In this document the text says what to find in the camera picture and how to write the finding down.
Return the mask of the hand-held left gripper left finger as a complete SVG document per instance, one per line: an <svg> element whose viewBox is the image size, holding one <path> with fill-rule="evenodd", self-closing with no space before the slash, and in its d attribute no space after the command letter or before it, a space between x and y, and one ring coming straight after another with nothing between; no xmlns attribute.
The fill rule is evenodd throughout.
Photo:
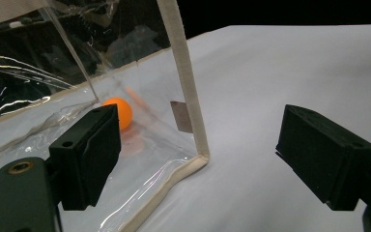
<svg viewBox="0 0 371 232"><path fill-rule="evenodd" d="M97 205L120 152L116 105L87 112L49 146L53 167L60 171L60 201L66 211Z"/></svg>

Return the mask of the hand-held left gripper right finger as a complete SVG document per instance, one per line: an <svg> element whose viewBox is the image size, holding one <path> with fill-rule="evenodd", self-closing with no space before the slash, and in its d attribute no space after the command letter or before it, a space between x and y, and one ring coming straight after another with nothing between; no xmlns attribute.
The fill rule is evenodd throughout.
<svg viewBox="0 0 371 232"><path fill-rule="evenodd" d="M352 211L363 174L371 167L371 143L322 114L284 108L276 154L334 211Z"/></svg>

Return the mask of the plain orange ball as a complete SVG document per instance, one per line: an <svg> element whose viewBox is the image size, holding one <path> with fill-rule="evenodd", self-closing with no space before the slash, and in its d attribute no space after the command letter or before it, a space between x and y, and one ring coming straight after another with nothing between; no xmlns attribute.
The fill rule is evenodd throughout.
<svg viewBox="0 0 371 232"><path fill-rule="evenodd" d="M110 98L104 101L101 105L111 105L115 104L118 108L118 118L119 118L119 129L121 131L127 129L133 119L133 113L129 103L122 98Z"/></svg>

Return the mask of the clear bag with beige trim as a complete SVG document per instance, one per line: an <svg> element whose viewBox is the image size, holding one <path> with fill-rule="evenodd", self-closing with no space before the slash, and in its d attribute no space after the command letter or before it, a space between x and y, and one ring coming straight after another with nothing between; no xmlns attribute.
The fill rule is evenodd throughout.
<svg viewBox="0 0 371 232"><path fill-rule="evenodd" d="M137 232L167 192L205 166L210 151L177 0L0 0L0 126L30 109L90 85L103 67L121 68L161 51L174 58L183 96L170 104L177 129L195 136L197 155L176 168L118 232ZM0 232L66 232L60 171L49 146L92 109L110 98L93 97L75 108L75 119L47 145L45 156L0 167Z"/></svg>

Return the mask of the white table sheet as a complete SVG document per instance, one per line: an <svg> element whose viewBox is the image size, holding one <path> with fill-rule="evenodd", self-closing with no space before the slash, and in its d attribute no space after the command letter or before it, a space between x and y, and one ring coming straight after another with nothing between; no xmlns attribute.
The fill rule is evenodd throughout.
<svg viewBox="0 0 371 232"><path fill-rule="evenodd" d="M371 142L371 25L229 26L188 43L210 147L206 166L177 182L138 232L363 232L362 210L334 212L274 151L286 105L315 110ZM170 107L183 92L164 50L0 126L0 167L45 156L93 97L125 98L134 119L99 204L65 212L66 232L118 232L196 157Z"/></svg>

